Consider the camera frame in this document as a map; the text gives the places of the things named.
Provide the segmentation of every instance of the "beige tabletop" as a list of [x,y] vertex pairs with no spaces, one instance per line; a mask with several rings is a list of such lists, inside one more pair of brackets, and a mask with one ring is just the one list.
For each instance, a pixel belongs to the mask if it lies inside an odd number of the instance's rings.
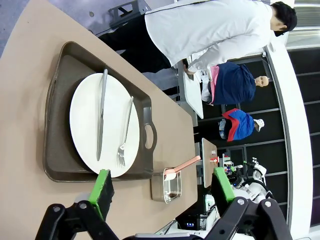
[[[56,183],[42,165],[48,86],[64,43],[74,41],[122,74],[152,101],[154,170],[195,156],[191,117],[116,52],[45,0],[30,0],[0,59],[0,239],[34,239],[47,207],[69,207],[93,183]],[[151,200],[150,180],[114,182],[107,223],[119,238],[153,233],[197,200],[195,165],[182,171],[182,196]],[[85,233],[76,239],[89,239]]]
[[214,168],[218,167],[218,163],[213,163],[210,159],[218,156],[216,145],[202,138],[202,162],[203,162],[203,184],[207,188],[212,182],[212,173]]

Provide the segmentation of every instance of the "fork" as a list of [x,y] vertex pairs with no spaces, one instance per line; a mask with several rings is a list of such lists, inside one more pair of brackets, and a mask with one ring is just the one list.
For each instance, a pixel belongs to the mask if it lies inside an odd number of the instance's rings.
[[125,163],[125,144],[127,141],[127,135],[128,135],[128,128],[129,128],[129,122],[130,122],[130,115],[131,115],[131,109],[132,109],[132,104],[134,102],[134,97],[131,97],[130,100],[130,107],[129,107],[129,112],[128,112],[128,117],[126,119],[126,125],[125,125],[125,131],[124,131],[124,140],[123,143],[118,147],[118,152],[117,154],[117,159],[118,159],[118,164],[121,167],[125,167],[126,163]]

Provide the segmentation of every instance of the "pink handle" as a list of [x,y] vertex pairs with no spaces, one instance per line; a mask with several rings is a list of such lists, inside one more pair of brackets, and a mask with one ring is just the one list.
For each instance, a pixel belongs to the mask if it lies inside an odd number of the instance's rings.
[[200,156],[195,156],[194,158],[192,158],[192,159],[190,159],[190,160],[182,163],[182,164],[179,165],[179,166],[176,166],[176,167],[173,168],[173,169],[165,170],[164,175],[172,174],[172,173],[177,173],[177,172],[181,171],[182,169],[184,169],[184,168],[190,166],[191,164],[194,164],[194,163],[196,163],[196,162],[198,162],[198,161],[200,161],[200,160],[201,160],[201,157],[200,157]]

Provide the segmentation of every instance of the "hand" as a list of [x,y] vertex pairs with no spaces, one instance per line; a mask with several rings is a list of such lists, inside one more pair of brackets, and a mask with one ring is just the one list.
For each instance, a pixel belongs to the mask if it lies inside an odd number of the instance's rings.
[[195,74],[195,72],[189,71],[185,64],[183,64],[183,70],[184,70],[185,73],[188,74],[188,75],[193,75],[193,74]]

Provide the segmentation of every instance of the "floor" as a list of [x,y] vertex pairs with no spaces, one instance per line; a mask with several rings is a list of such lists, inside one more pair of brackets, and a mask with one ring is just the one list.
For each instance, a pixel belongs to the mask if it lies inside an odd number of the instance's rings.
[[[95,35],[109,29],[113,16],[108,10],[132,0],[47,0],[65,12]],[[156,9],[174,0],[145,0],[151,9]],[[0,0],[0,56],[2,55],[8,38],[29,0]],[[157,73],[145,73],[148,79],[160,89],[167,89],[178,85],[176,71],[164,69]]]

